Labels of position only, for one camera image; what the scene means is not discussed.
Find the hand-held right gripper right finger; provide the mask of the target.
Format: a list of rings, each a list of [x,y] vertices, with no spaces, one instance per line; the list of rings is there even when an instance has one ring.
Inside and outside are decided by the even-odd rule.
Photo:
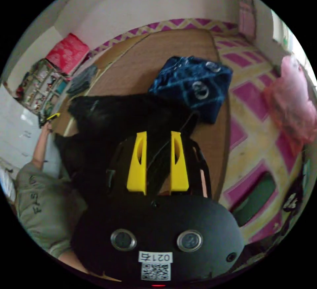
[[[189,180],[180,132],[171,132],[170,192],[187,192]]]

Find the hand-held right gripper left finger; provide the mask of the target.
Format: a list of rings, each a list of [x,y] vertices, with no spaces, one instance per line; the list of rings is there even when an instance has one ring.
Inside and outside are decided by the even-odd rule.
[[[133,146],[127,190],[133,193],[147,193],[147,132],[136,134]]]

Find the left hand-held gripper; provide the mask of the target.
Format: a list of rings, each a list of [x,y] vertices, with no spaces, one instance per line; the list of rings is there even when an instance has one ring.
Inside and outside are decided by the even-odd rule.
[[[51,116],[38,115],[38,125],[42,128],[47,122],[52,122],[60,116],[60,113],[52,114]]]

